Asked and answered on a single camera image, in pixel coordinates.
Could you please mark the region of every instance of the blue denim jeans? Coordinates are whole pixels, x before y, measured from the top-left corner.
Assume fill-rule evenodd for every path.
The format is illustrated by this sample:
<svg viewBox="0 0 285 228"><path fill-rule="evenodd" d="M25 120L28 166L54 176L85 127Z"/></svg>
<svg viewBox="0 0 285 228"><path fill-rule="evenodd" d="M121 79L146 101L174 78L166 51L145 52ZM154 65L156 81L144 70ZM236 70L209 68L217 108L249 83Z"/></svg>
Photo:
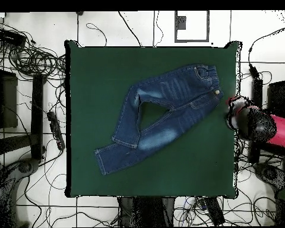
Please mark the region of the blue denim jeans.
<svg viewBox="0 0 285 228"><path fill-rule="evenodd" d="M215 66L187 65L132 85L112 136L114 144L96 149L103 175L143 161L207 116L223 92ZM141 105L152 102L167 112L140 131Z"/></svg>

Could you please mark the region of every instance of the floor tile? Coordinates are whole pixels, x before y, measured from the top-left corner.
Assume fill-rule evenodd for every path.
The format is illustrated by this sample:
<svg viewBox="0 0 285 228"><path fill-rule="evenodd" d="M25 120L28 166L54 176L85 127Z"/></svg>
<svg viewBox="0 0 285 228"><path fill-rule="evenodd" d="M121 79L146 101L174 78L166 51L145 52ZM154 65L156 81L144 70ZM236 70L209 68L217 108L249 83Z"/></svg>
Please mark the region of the floor tile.
<svg viewBox="0 0 285 228"><path fill-rule="evenodd" d="M78 206L118 207L116 197L82 196L78 198Z"/></svg>
<svg viewBox="0 0 285 228"><path fill-rule="evenodd" d="M118 209L78 207L78 212L78 227L105 227L105 225L109 226L110 222L117 216Z"/></svg>

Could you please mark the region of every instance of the green table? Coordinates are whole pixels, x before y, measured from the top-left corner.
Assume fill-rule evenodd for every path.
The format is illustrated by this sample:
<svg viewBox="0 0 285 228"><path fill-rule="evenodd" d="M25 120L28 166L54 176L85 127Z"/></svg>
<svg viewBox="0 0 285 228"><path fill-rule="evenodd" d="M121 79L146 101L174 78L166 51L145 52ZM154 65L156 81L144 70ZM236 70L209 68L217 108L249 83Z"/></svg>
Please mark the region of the green table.
<svg viewBox="0 0 285 228"><path fill-rule="evenodd" d="M235 94L239 43L211 47L78 47L66 42L71 136L67 136L66 195L235 196L234 135L224 121L225 100ZM111 144L129 86L188 64L217 67L224 98L202 122L155 155L103 176L93 151ZM142 125L164 108L146 104Z"/></svg>

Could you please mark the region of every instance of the jeans pocket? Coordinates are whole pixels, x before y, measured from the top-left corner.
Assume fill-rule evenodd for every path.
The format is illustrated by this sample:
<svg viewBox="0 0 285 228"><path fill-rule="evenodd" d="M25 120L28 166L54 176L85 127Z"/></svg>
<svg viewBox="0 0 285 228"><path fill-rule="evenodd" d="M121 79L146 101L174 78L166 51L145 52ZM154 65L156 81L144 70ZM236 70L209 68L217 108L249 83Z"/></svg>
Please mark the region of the jeans pocket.
<svg viewBox="0 0 285 228"><path fill-rule="evenodd" d="M211 91L211 92L204 94L201 97L197 98L196 100L194 100L190 104L191 104L191 107L193 107L194 109L199 109L199 108L207 105L208 103L212 102L215 99L217 100L217 97Z"/></svg>
<svg viewBox="0 0 285 228"><path fill-rule="evenodd" d="M200 79L200 80L208 80L209 78L209 72L208 72L208 69L204 66L196 66L194 68L194 71L195 71L195 74L197 75L197 77Z"/></svg>

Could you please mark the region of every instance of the jeans hem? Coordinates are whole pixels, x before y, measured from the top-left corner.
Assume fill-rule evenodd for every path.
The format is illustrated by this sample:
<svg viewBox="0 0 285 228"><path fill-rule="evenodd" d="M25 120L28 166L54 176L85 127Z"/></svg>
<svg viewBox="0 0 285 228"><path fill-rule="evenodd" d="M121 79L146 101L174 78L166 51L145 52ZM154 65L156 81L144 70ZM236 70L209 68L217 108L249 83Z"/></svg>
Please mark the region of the jeans hem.
<svg viewBox="0 0 285 228"><path fill-rule="evenodd" d="M94 153L95 153L95 156L96 156L96 159L97 159L97 162L98 162L98 166L100 168L100 172L102 173L103 176L107 175L108 173L105 170L105 167L103 165L102 158L100 157L99 151L95 150Z"/></svg>

